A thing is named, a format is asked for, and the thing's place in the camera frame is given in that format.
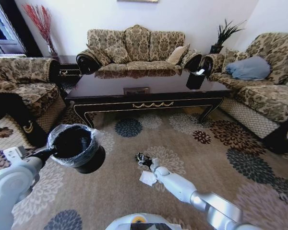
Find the table leg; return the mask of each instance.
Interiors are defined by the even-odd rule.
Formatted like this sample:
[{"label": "table leg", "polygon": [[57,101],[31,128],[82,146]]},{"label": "table leg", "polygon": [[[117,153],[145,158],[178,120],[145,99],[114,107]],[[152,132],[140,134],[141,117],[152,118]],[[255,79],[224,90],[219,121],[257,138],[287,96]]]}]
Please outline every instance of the table leg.
[{"label": "table leg", "polygon": [[223,102],[223,98],[218,98],[217,100],[214,100],[211,105],[209,105],[203,113],[199,117],[200,124],[204,123],[206,118],[216,109],[219,107],[219,105]]},{"label": "table leg", "polygon": [[86,111],[84,109],[85,106],[76,106],[74,105],[73,109],[76,112],[76,114],[85,122],[85,124],[91,128],[94,128],[94,123],[88,116],[88,113],[90,111]]}]

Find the vase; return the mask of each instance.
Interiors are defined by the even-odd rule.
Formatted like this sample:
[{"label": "vase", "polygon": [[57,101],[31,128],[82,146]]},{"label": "vase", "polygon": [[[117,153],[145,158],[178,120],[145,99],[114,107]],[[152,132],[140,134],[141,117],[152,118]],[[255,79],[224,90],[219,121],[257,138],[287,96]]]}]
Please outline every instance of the vase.
[{"label": "vase", "polygon": [[218,54],[221,52],[222,48],[223,48],[223,46],[212,45],[211,49],[210,49],[210,54]]},{"label": "vase", "polygon": [[47,42],[47,45],[48,45],[48,52],[50,53],[50,56],[57,57],[58,53],[57,53],[56,49],[54,48],[52,40],[48,39],[46,42]]}]

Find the dark wooden coffee table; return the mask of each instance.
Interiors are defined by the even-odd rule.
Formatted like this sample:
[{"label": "dark wooden coffee table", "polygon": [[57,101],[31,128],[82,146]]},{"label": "dark wooden coffee table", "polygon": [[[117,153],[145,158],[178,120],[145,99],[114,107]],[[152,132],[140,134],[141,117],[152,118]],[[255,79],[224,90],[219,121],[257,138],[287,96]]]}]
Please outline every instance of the dark wooden coffee table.
[{"label": "dark wooden coffee table", "polygon": [[231,90],[185,70],[97,71],[83,75],[66,97],[76,114],[90,127],[88,113],[207,106],[205,121]]}]

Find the side table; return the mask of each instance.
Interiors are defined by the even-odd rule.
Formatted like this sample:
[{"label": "side table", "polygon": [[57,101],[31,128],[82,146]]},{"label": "side table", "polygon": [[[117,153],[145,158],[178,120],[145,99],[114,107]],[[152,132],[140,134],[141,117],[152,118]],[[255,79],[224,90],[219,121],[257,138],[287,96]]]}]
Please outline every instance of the side table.
[{"label": "side table", "polygon": [[82,77],[82,73],[76,61],[76,56],[60,55],[56,57],[49,56],[48,58],[53,58],[60,63],[59,78],[60,85],[64,90],[62,97],[65,98]]}]

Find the rug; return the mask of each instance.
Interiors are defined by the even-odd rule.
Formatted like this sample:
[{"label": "rug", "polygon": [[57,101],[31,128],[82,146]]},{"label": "rug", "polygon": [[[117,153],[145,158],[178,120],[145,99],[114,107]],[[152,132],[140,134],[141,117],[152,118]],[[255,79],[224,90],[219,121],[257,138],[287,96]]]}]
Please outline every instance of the rug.
[{"label": "rug", "polygon": [[[32,194],[14,209],[13,230],[103,230],[116,218],[152,213],[183,229],[211,227],[204,213],[180,202],[162,184],[139,181],[134,156],[159,157],[161,165],[202,192],[214,192],[243,209],[244,221],[266,230],[288,230],[288,155],[276,155],[220,110],[204,124],[200,108],[91,114],[103,134],[106,159],[80,174],[49,159]],[[68,109],[61,124],[82,123]],[[0,168],[8,161],[0,153]]]}]

